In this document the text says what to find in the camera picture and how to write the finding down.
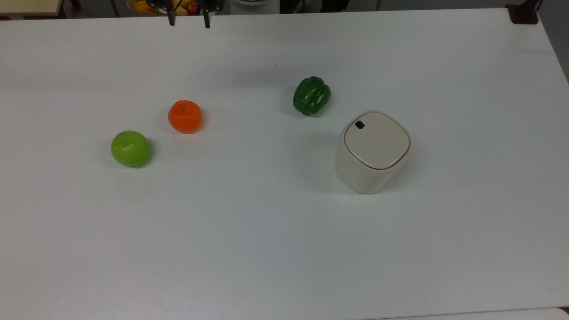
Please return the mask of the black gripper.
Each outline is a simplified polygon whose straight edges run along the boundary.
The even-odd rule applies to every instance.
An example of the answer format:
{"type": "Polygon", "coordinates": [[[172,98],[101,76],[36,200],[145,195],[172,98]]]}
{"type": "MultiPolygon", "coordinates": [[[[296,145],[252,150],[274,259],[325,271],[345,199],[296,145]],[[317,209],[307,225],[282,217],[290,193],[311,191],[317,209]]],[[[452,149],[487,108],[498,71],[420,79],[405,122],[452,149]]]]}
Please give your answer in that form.
{"type": "MultiPolygon", "coordinates": [[[[156,13],[167,13],[169,25],[175,26],[176,14],[175,10],[179,8],[186,9],[192,0],[147,0],[147,4],[156,13]]],[[[224,9],[223,0],[194,0],[197,9],[203,10],[205,28],[211,28],[212,12],[221,12],[224,9]]]]}

